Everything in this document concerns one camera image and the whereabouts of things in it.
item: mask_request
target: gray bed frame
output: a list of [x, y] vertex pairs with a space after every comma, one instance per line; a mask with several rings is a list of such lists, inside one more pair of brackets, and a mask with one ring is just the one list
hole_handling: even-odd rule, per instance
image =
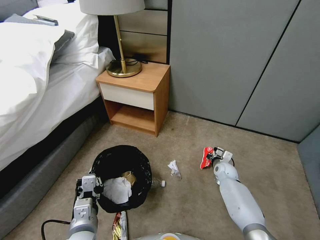
[[89, 116], [0, 200], [0, 239], [37, 206], [98, 121], [98, 114]]

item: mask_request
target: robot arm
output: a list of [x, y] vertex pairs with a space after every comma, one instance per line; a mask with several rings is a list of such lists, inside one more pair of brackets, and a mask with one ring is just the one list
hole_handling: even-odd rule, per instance
[[96, 200], [103, 190], [101, 180], [95, 174], [79, 179], [69, 226], [69, 240], [94, 240], [98, 230], [98, 206]]
[[238, 172], [229, 164], [232, 153], [217, 148], [220, 162], [214, 166], [217, 184], [231, 219], [241, 229], [245, 240], [276, 240], [266, 229], [264, 215], [249, 189], [238, 178]]

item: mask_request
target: table lamp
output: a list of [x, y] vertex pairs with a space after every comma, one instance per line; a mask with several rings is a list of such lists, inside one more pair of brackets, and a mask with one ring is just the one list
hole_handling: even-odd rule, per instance
[[144, 0], [80, 0], [81, 12], [93, 15], [113, 15], [114, 17], [121, 59], [112, 61], [107, 66], [109, 75], [130, 77], [141, 72], [142, 65], [139, 61], [131, 58], [125, 59], [123, 56], [117, 15], [138, 12], [144, 8]]

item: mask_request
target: red snack wrapper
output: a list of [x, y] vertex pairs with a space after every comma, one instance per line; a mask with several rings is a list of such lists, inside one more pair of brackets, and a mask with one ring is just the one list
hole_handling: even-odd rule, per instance
[[202, 156], [202, 161], [201, 161], [201, 164], [200, 164], [200, 169], [204, 169], [204, 168], [210, 166], [211, 160], [207, 159], [207, 155], [209, 153], [211, 153], [211, 154], [213, 153], [213, 148], [212, 147], [205, 147], [203, 149], [203, 156]]

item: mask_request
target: beige carpet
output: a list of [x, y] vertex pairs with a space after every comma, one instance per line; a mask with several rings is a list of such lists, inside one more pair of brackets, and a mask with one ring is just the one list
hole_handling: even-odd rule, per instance
[[[41, 239], [47, 219], [70, 221], [77, 178], [104, 149], [129, 144], [150, 160], [153, 175], [166, 187], [150, 191], [145, 203], [128, 214], [129, 237], [176, 231], [210, 240], [243, 239], [230, 219], [212, 169], [200, 170], [203, 148], [220, 146], [234, 154], [239, 178], [251, 191], [278, 240], [317, 240], [320, 221], [299, 160], [296, 144], [169, 112], [157, 138], [134, 130], [97, 127], [34, 211], [5, 239]], [[170, 176], [176, 159], [182, 180]], [[112, 239], [114, 214], [100, 209], [98, 239]], [[47, 240], [67, 237], [68, 227], [46, 225]]]

